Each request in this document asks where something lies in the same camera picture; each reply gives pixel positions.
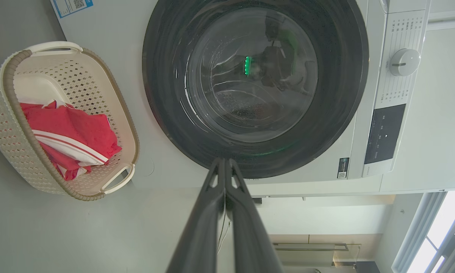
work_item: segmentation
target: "clothes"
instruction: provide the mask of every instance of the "clothes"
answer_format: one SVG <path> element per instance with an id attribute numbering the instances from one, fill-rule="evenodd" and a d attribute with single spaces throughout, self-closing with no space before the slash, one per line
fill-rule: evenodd
<path id="1" fill-rule="evenodd" d="M 106 115 L 88 115 L 63 102 L 20 103 L 23 113 L 49 159 L 68 181 L 107 164 L 121 147 Z"/>

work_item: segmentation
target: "plastic basket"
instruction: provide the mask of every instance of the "plastic basket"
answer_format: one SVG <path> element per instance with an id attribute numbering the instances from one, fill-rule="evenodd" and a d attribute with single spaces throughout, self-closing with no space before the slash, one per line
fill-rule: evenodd
<path id="1" fill-rule="evenodd" d="M 56 95 L 87 114 L 107 115 L 121 152 L 108 165 L 93 166 L 90 173 L 65 181 L 33 135 L 16 94 Z M 128 183 L 135 172 L 139 145 L 118 85 L 103 60 L 74 43 L 50 42 L 12 55 L 0 68 L 0 150 L 38 190 L 90 201 Z M 107 188 L 126 169 L 126 178 Z"/>

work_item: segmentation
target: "window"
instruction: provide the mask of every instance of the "window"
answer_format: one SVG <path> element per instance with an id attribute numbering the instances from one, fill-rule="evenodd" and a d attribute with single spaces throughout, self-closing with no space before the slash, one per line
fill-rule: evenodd
<path id="1" fill-rule="evenodd" d="M 407 244 L 392 266 L 399 273 L 447 272 L 455 260 L 455 191 L 432 193 Z"/>

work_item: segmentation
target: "washing machine door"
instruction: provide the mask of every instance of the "washing machine door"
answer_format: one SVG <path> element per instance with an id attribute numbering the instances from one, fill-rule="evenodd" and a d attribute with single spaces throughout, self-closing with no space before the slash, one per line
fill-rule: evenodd
<path id="1" fill-rule="evenodd" d="M 264 178 L 342 134 L 366 84 L 368 42 L 355 0 L 159 0 L 142 58 L 150 107 L 179 150 Z"/>

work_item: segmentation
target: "washing machine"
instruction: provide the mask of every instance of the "washing machine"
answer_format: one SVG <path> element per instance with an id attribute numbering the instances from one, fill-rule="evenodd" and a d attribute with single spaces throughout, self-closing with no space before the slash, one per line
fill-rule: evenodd
<path id="1" fill-rule="evenodd" d="M 215 157 L 248 183 L 391 171 L 427 0 L 51 0 L 109 66 L 140 140 L 137 187 L 195 187 Z"/>

